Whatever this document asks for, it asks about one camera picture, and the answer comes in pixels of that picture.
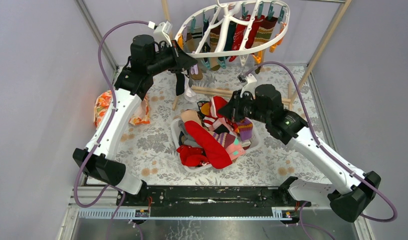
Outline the red white sock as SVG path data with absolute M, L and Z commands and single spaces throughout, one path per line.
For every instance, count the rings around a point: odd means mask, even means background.
M 234 129 L 230 125 L 230 122 L 218 113 L 222 107 L 227 104 L 227 101 L 220 96 L 213 96 L 209 102 L 205 102 L 200 107 L 200 112 L 204 115 L 202 121 L 204 126 L 210 131 L 215 131 L 218 127 L 224 126 L 229 132 L 233 132 Z

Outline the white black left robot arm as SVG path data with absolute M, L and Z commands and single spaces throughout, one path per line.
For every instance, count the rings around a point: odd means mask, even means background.
M 176 40 L 157 42 L 142 34 L 133 38 L 130 56 L 114 85 L 114 94 L 94 137 L 85 148 L 76 148 L 73 159 L 87 176 L 128 193 L 136 206 L 147 199 L 144 181 L 130 174 L 125 164 L 114 160 L 128 121 L 140 107 L 154 76 L 169 71 L 180 80 L 184 72 L 197 64 Z

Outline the white sock black stripes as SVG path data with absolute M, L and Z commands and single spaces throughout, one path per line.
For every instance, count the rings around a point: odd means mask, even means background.
M 184 97 L 189 102 L 197 102 L 197 93 L 191 88 L 190 77 L 184 75 Z

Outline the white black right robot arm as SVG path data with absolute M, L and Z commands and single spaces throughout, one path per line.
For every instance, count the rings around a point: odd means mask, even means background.
M 375 198 L 381 177 L 375 171 L 365 172 L 352 165 L 326 146 L 299 114 L 284 107 L 273 85 L 260 85 L 254 94 L 234 91 L 217 113 L 235 123 L 244 119 L 264 123 L 272 137 L 302 154 L 329 179 L 330 184 L 322 184 L 288 178 L 278 193 L 283 205 L 308 201 L 329 206 L 338 217 L 352 223 Z

